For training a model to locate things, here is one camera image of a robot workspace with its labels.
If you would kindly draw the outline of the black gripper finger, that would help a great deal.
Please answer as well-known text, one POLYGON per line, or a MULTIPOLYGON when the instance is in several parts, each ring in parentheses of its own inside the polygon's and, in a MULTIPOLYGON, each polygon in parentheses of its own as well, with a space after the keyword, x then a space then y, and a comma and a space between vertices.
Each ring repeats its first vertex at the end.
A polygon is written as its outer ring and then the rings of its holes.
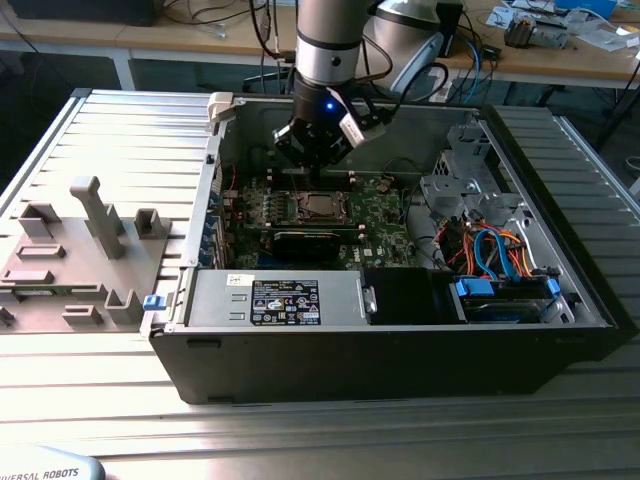
POLYGON ((351 143, 340 127, 332 128, 327 133, 323 165, 335 165, 341 162, 351 152, 351 143))
POLYGON ((316 150, 317 138, 310 124, 294 118, 272 132, 273 145, 292 165, 302 169, 311 180, 318 180, 321 162, 316 150))

